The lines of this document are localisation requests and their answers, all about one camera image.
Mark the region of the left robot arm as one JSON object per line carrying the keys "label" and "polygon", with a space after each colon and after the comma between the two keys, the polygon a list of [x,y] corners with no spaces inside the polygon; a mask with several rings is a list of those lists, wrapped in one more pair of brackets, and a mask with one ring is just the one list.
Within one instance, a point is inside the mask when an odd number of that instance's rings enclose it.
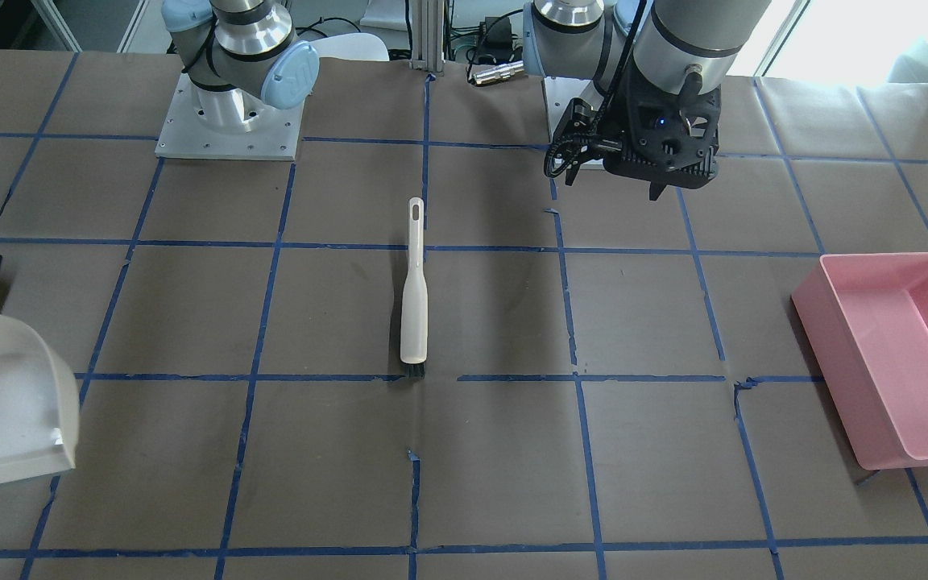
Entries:
{"label": "left robot arm", "polygon": [[523,62],[532,76],[589,81],[553,128],[544,172],[573,184],[599,161],[641,180],[700,189],[719,172],[721,84],[766,1],[532,1]]}

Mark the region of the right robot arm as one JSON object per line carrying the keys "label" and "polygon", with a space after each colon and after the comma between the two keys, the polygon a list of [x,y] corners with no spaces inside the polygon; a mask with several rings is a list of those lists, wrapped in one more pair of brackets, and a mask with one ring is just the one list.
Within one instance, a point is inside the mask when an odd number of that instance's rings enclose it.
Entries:
{"label": "right robot arm", "polygon": [[183,70],[159,133],[163,158],[291,160],[316,48],[276,1],[165,1]]}

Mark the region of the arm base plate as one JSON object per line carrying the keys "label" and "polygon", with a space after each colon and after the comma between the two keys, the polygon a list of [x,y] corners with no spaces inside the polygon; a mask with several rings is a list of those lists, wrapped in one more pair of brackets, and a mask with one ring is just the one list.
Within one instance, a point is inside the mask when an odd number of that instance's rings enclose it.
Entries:
{"label": "arm base plate", "polygon": [[294,161],[304,108],[274,109],[242,89],[206,91],[183,73],[155,154],[185,160]]}
{"label": "arm base plate", "polygon": [[575,176],[589,163],[601,166],[623,153],[622,137],[590,127],[603,104],[595,81],[546,77],[544,92],[551,139],[544,162],[546,176]]}

